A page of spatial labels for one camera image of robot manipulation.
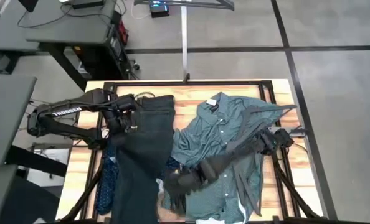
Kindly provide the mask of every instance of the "black jeans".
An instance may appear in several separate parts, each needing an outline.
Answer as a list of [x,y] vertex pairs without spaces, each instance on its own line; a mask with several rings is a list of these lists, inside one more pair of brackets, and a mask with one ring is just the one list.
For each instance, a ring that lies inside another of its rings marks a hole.
[[157,223],[156,178],[173,148],[174,97],[144,97],[138,103],[137,129],[116,149],[119,171],[110,223]]

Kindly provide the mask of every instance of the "wooden tabletop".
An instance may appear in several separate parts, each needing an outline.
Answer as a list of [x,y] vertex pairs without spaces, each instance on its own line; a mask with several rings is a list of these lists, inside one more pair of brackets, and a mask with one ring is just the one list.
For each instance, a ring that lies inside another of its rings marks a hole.
[[[217,81],[217,80],[203,80],[203,82]],[[252,80],[231,80],[231,81],[252,81]],[[292,92],[289,86],[289,82],[286,79],[274,79],[270,80],[273,84],[273,91],[278,105],[289,105],[294,104]],[[134,81],[121,81],[117,83],[134,83]],[[137,94],[145,91],[150,91],[156,96],[161,95],[174,95],[176,100],[175,110],[176,116],[174,119],[174,128],[185,128],[189,122],[196,116],[196,106],[202,101],[214,96],[216,93],[222,91],[225,94],[237,95],[237,96],[249,96],[260,98],[259,89],[253,85],[170,85],[167,81],[165,86],[153,86],[154,81],[137,81],[142,83],[150,83],[150,86],[119,86],[117,93],[118,95],[125,95],[128,93]],[[94,81],[88,82],[86,91],[103,88],[105,82]],[[266,98],[269,99],[268,90],[265,90]],[[81,128],[92,128],[97,125],[98,113],[91,113],[83,111],[80,114],[78,120],[78,126]],[[296,110],[292,110],[281,119],[281,124],[284,127],[297,127],[300,125]],[[295,142],[305,147],[304,139],[294,139]],[[315,181],[311,171],[310,160],[308,153],[305,149],[300,146],[293,145],[288,154],[290,166],[292,168],[293,180],[295,187],[299,194],[304,198],[305,202],[319,215],[322,215],[321,203],[318,198],[318,192],[315,187]],[[95,164],[95,171],[100,161],[100,152],[97,155],[97,163]],[[86,147],[74,146],[70,153],[69,164],[67,168],[67,174],[65,178],[64,188],[60,198],[59,208],[57,211],[56,218],[64,217],[73,205],[76,203],[78,198],[81,196],[87,179],[87,172],[90,163],[91,150]],[[277,186],[275,180],[275,174],[273,171],[272,160],[266,156],[263,165],[263,192],[262,192],[262,216],[259,217],[256,214],[252,214],[250,220],[271,220],[273,215],[282,216],[280,212],[280,203],[277,193]],[[287,207],[289,215],[293,215],[292,204],[290,200],[290,194],[288,193],[285,186],[285,195],[287,200]],[[90,196],[87,208],[87,218],[92,217],[94,207],[95,189]],[[158,213],[162,220],[184,220],[183,217],[178,217],[175,214],[158,206]],[[109,217],[110,214],[105,216],[98,216],[98,219],[103,221],[103,217]]]

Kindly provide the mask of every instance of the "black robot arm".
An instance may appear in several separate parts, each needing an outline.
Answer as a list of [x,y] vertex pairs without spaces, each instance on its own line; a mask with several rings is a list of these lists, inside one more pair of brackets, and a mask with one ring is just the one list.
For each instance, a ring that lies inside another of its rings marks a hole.
[[99,128],[83,129],[56,121],[54,118],[80,111],[101,111],[110,133],[118,133],[126,128],[131,110],[135,110],[132,94],[117,96],[116,93],[100,88],[86,92],[83,96],[52,104],[39,105],[27,117],[27,132],[36,137],[46,134],[68,136],[84,140],[90,149],[102,147],[105,140]]

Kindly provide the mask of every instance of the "shirt collar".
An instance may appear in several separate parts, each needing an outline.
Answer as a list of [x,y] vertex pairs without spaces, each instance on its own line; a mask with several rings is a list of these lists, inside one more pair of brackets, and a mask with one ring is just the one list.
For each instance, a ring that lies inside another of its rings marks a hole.
[[215,124],[219,118],[227,120],[229,97],[225,93],[220,92],[211,97],[211,99],[217,101],[217,112],[213,114],[210,110],[212,105],[207,104],[207,101],[204,101],[197,106],[197,115],[211,125]]

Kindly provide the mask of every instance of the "desk leg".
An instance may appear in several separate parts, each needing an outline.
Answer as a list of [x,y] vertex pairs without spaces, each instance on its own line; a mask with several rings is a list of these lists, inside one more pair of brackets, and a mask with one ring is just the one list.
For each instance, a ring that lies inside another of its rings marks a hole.
[[5,161],[9,164],[16,164],[36,169],[48,174],[66,176],[67,165],[53,159],[48,159],[25,149],[11,146]]
[[46,49],[51,56],[59,63],[59,65],[66,71],[66,73],[72,78],[72,80],[85,91],[87,86],[87,80],[77,71],[77,69],[70,63],[67,57],[64,55],[65,44],[41,44],[43,49]]

